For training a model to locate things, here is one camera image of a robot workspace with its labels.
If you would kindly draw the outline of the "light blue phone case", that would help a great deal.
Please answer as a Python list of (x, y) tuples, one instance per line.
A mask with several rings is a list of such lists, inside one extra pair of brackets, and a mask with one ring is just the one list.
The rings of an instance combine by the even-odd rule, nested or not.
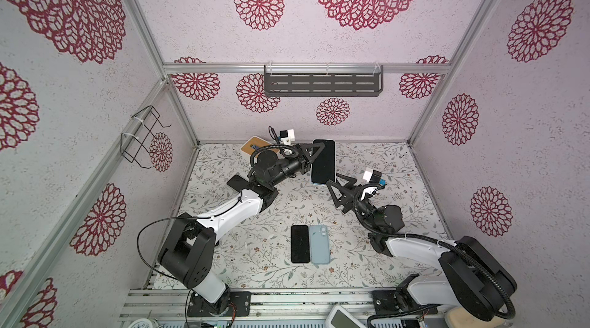
[(312, 264), (330, 263), (330, 240), (328, 227), (312, 225), (309, 227), (310, 262)]

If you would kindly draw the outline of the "black phone with screen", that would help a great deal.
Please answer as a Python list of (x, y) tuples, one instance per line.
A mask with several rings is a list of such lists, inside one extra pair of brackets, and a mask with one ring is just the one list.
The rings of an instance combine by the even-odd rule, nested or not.
[(290, 229), (291, 255), (293, 264), (310, 263), (310, 234), (307, 225), (293, 225)]

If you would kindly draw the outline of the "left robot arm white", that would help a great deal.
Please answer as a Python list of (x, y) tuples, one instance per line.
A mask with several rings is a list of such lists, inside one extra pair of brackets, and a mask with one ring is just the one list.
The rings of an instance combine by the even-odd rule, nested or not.
[(269, 208), (277, 185), (306, 174), (324, 143), (267, 145), (250, 156), (248, 178), (238, 177), (238, 194), (212, 211), (178, 215), (158, 254), (158, 263), (219, 314), (229, 305), (230, 288), (211, 271), (216, 244), (241, 222)]

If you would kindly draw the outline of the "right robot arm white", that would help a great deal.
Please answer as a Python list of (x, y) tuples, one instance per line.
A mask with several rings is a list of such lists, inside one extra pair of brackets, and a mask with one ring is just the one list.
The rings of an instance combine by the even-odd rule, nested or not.
[(369, 317), (370, 322), (443, 307), (461, 307), (482, 321), (515, 318), (511, 297), (518, 289), (516, 280), (478, 240), (468, 236), (440, 240), (404, 233), (399, 206), (377, 208), (370, 202), (386, 186), (381, 173), (367, 171), (365, 180), (359, 185), (355, 178), (342, 174), (329, 180), (327, 188), (335, 207), (354, 213), (378, 254), (413, 260), (440, 272), (435, 277), (412, 274), (383, 297), (375, 296), (376, 313)]

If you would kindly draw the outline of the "white tissue box wooden lid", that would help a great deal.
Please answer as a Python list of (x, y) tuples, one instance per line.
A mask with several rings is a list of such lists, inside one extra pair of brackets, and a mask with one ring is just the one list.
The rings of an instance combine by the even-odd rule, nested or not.
[(267, 140), (264, 140), (258, 136), (253, 136), (250, 139), (248, 139), (243, 145), (241, 145), (240, 148), (240, 153), (242, 155), (242, 157), (248, 161), (250, 159), (250, 156), (259, 148), (263, 148), (266, 147), (268, 145), (271, 145), (271, 142), (268, 142)]

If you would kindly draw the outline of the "white device at bottom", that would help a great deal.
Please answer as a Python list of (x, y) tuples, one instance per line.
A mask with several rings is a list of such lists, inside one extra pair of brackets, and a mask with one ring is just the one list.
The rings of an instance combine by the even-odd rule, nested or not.
[(326, 328), (366, 328), (360, 320), (356, 319), (351, 313), (341, 305), (335, 305), (328, 314), (324, 326)]

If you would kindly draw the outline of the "beige sponge block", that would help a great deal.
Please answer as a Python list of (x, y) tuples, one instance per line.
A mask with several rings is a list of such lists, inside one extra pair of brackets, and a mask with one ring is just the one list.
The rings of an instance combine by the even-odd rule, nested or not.
[(462, 307), (447, 311), (444, 319), (448, 328), (495, 328), (505, 323), (505, 320), (499, 317), (493, 317), (490, 321), (480, 320)]

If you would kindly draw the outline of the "white round clock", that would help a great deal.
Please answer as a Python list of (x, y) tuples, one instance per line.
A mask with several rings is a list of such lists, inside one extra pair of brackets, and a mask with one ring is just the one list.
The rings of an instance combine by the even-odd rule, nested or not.
[(139, 318), (134, 320), (128, 328), (153, 328), (154, 323), (148, 318)]

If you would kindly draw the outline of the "grey wall shelf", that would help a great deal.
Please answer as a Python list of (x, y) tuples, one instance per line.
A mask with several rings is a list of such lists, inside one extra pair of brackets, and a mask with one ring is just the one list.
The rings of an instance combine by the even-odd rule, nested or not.
[(383, 91), (383, 67), (370, 72), (275, 72), (264, 67), (263, 87), (274, 98), (373, 98)]

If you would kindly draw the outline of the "metal base rail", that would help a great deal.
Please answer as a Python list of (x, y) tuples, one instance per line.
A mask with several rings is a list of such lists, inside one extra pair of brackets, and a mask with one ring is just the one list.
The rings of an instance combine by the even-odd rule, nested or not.
[[(375, 289), (321, 288), (321, 289), (236, 289), (233, 299), (245, 292), (248, 300), (233, 302), (238, 308), (235, 323), (255, 320), (324, 320), (336, 305), (341, 305), (354, 317), (363, 320), (376, 313), (379, 303), (373, 298)], [(190, 302), (188, 290), (132, 290), (126, 297), (117, 318), (121, 324), (139, 318), (151, 318), (160, 323), (187, 323), (199, 320), (229, 321), (232, 308), (222, 315), (198, 312), (192, 317), (196, 305)]]

